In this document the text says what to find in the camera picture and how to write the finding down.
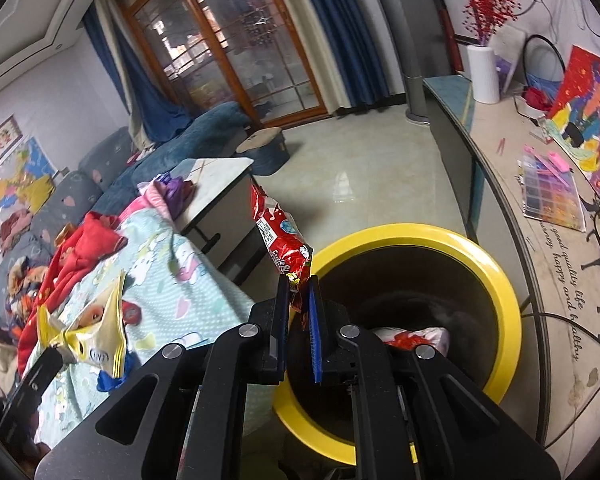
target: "metal screw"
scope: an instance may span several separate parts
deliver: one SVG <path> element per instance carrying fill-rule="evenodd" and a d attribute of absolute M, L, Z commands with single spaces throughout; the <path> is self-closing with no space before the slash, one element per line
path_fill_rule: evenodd
<path fill-rule="evenodd" d="M 253 337 L 258 333 L 258 326 L 253 323 L 245 323 L 238 329 L 238 334 L 242 337 Z"/>
<path fill-rule="evenodd" d="M 431 359 L 436 355 L 436 351 L 433 349 L 433 346 L 418 345 L 416 346 L 416 355 L 420 359 Z"/>
<path fill-rule="evenodd" d="M 347 339 L 353 339 L 360 335 L 360 329 L 355 325 L 345 325 L 340 328 L 340 335 Z"/>
<path fill-rule="evenodd" d="M 180 354 L 182 354 L 182 346 L 176 345 L 176 343 L 167 345 L 162 349 L 162 357 L 165 359 L 175 359 L 180 357 Z"/>

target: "white vase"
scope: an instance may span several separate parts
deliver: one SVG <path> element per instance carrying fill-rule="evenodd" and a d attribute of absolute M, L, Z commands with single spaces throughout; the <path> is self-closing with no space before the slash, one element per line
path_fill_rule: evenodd
<path fill-rule="evenodd" d="M 469 70 L 474 86 L 474 99 L 479 103 L 493 105 L 500 100 L 496 55 L 490 46 L 469 45 Z"/>

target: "yellow bin rim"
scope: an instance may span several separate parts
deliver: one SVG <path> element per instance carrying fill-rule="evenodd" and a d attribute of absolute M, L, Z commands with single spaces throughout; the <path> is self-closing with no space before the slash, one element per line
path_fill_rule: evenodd
<path fill-rule="evenodd" d="M 321 278 L 358 254 L 400 245 L 424 247 L 447 254 L 474 273 L 487 290 L 496 313 L 498 349 L 483 391 L 494 402 L 500 402 L 518 366 L 522 321 L 516 295 L 505 273 L 477 244 L 457 233 L 431 225 L 382 225 L 353 233 L 324 248 L 313 257 L 311 271 Z M 276 388 L 273 409 L 286 428 L 307 447 L 332 460 L 356 464 L 354 444 L 318 426 L 300 406 L 286 376 Z"/>

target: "yellow snack bag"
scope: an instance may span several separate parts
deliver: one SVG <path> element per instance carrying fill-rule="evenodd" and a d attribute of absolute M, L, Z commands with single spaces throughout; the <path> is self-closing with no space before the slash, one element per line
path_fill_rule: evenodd
<path fill-rule="evenodd" d="M 49 314 L 43 304 L 38 309 L 38 340 L 43 348 L 59 347 L 75 362 L 88 363 L 114 379 L 125 367 L 126 337 L 122 323 L 122 288 L 125 273 L 91 301 L 67 327 Z"/>

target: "light blue blanket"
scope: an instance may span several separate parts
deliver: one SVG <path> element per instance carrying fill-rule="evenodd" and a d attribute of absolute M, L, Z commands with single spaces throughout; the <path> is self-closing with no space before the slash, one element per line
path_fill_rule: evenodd
<path fill-rule="evenodd" d="M 74 320 L 120 270 L 127 272 L 122 298 L 142 310 L 141 322 L 125 327 L 127 347 L 142 364 L 169 342 L 177 340 L 188 348 L 208 344 L 247 321 L 253 301 L 154 209 L 134 213 L 118 231 L 128 238 L 126 247 L 100 262 L 74 287 L 61 313 L 57 314 L 60 309 L 54 313 L 62 322 Z M 37 345 L 27 370 L 41 352 Z M 107 398 L 96 390 L 98 373 L 97 368 L 78 363 L 56 376 L 38 410 L 36 442 L 55 446 Z M 272 386 L 249 386 L 244 434 L 266 422 L 272 396 Z"/>

